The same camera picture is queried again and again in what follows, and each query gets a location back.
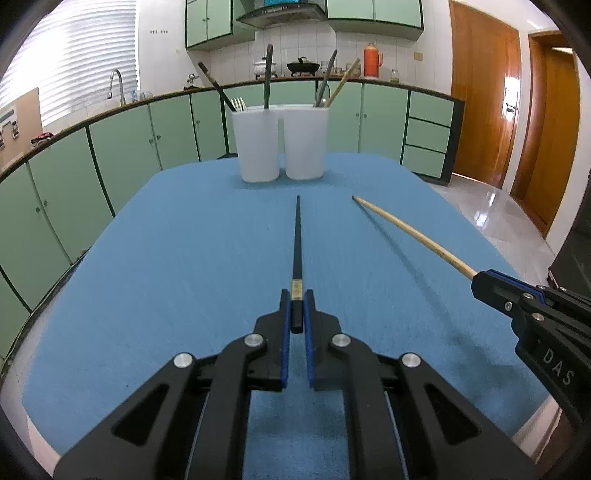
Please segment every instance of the window blinds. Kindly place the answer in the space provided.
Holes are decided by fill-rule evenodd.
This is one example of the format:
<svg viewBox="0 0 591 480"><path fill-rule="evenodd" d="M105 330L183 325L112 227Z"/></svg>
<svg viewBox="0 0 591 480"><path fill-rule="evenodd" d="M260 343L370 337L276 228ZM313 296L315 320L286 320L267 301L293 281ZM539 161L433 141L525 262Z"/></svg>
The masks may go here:
<svg viewBox="0 0 591 480"><path fill-rule="evenodd" d="M39 87L45 126L106 99L121 71L124 92L138 87L137 0L63 0L34 28L0 82L0 108ZM119 97L118 78L113 97Z"/></svg>

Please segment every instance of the cooking pot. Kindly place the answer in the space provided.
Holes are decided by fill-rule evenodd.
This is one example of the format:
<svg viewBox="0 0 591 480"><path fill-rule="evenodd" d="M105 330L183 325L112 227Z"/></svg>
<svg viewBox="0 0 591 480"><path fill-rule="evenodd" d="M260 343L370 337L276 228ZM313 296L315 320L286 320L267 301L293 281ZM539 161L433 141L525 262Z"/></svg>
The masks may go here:
<svg viewBox="0 0 591 480"><path fill-rule="evenodd" d="M267 58L263 57L262 60L256 61L252 64L252 72L254 75L265 76L265 66L267 64ZM271 62L271 75L277 74L277 62Z"/></svg>
<svg viewBox="0 0 591 480"><path fill-rule="evenodd" d="M298 61L292 61L287 64L293 77L295 73L311 73L314 75L320 68L320 64L315 61L308 60L306 57L300 57Z"/></svg>

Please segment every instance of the metal screw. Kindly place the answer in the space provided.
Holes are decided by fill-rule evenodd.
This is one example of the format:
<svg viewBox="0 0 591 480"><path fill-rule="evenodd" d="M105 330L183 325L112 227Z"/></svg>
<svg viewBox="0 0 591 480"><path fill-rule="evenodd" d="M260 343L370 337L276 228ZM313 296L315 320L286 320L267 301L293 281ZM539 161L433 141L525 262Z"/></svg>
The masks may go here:
<svg viewBox="0 0 591 480"><path fill-rule="evenodd" d="M258 333L249 333L244 337L244 343L251 347L261 346L264 341L265 339Z"/></svg>
<svg viewBox="0 0 591 480"><path fill-rule="evenodd" d="M402 356L402 363L409 368L415 368L421 364L421 357L416 353L405 353Z"/></svg>
<svg viewBox="0 0 591 480"><path fill-rule="evenodd" d="M332 337L332 342L334 346L345 347L351 343L351 337L344 333L337 333Z"/></svg>
<svg viewBox="0 0 591 480"><path fill-rule="evenodd" d="M175 366L179 368L188 367L193 363L193 357L190 353L180 353L173 360Z"/></svg>

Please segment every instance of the green kitchen cabinet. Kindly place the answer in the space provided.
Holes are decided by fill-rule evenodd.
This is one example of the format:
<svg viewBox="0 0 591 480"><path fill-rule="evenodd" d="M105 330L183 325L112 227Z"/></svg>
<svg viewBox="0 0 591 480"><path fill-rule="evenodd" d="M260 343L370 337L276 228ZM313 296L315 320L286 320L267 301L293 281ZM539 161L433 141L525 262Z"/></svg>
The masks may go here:
<svg viewBox="0 0 591 480"><path fill-rule="evenodd" d="M71 260L90 248L113 216L82 128L30 161L47 216Z"/></svg>
<svg viewBox="0 0 591 480"><path fill-rule="evenodd" d="M374 19L372 0L327 0L329 18Z"/></svg>
<svg viewBox="0 0 591 480"><path fill-rule="evenodd" d="M161 170L148 106L131 108L91 124L90 136L111 205L119 213Z"/></svg>
<svg viewBox="0 0 591 480"><path fill-rule="evenodd" d="M327 0L336 31L389 35L417 41L424 31L421 0Z"/></svg>
<svg viewBox="0 0 591 480"><path fill-rule="evenodd" d="M365 84L361 152L376 153L400 162L407 108L407 90Z"/></svg>
<svg viewBox="0 0 591 480"><path fill-rule="evenodd" d="M232 2L207 0L207 38L221 37L230 33L232 33Z"/></svg>
<svg viewBox="0 0 591 480"><path fill-rule="evenodd" d="M28 164L0 183L0 265L32 309L70 267L43 214Z"/></svg>
<svg viewBox="0 0 591 480"><path fill-rule="evenodd" d="M445 98L421 92L411 92L408 115L412 118L450 127L453 119L453 105L451 100Z"/></svg>
<svg viewBox="0 0 591 480"><path fill-rule="evenodd" d="M187 4L187 45L207 40L207 0L194 0Z"/></svg>
<svg viewBox="0 0 591 480"><path fill-rule="evenodd" d="M329 82L331 92L339 82ZM326 150L357 152L361 125L361 83L348 82L330 106Z"/></svg>
<svg viewBox="0 0 591 480"><path fill-rule="evenodd" d="M199 161L190 98L169 98L149 107L163 170Z"/></svg>
<svg viewBox="0 0 591 480"><path fill-rule="evenodd" d="M289 105L292 103L308 104L314 103L316 91L314 81L305 82L277 82L271 84L272 105ZM283 119L279 120L279 153L285 153L285 133L283 128Z"/></svg>
<svg viewBox="0 0 591 480"><path fill-rule="evenodd" d="M224 92L228 98L241 97L244 100L246 106L257 106L263 105L264 99L264 87L262 83L255 85L244 85L242 87L233 87L224 89ZM228 148L230 153L236 153L236 139L234 137L234 128L232 124L232 112L227 105L224 104L226 113L226 127L228 129Z"/></svg>
<svg viewBox="0 0 591 480"><path fill-rule="evenodd" d="M215 160L226 154L220 96L214 90L191 94L193 122L201 161Z"/></svg>
<svg viewBox="0 0 591 480"><path fill-rule="evenodd" d="M193 0L187 2L187 50L214 50L255 39L254 29L236 19L254 8L252 0Z"/></svg>
<svg viewBox="0 0 591 480"><path fill-rule="evenodd" d="M374 0L375 19L422 28L419 0Z"/></svg>
<svg viewBox="0 0 591 480"><path fill-rule="evenodd" d="M0 275L0 356L7 357L28 317L29 312Z"/></svg>
<svg viewBox="0 0 591 480"><path fill-rule="evenodd" d="M411 147L409 145L405 145L404 147L402 165L410 171L438 179L441 177L444 163L445 153Z"/></svg>
<svg viewBox="0 0 591 480"><path fill-rule="evenodd" d="M409 118L406 144L445 153L449 143L449 133L448 127Z"/></svg>

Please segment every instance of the fork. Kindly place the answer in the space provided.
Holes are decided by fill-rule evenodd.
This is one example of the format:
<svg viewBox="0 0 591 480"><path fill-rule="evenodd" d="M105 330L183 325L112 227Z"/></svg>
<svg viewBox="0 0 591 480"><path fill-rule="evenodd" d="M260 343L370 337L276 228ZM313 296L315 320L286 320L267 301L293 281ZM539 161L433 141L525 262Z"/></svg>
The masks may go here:
<svg viewBox="0 0 591 480"><path fill-rule="evenodd" d="M233 98L231 101L237 112L244 112L246 110L246 104L242 97Z"/></svg>

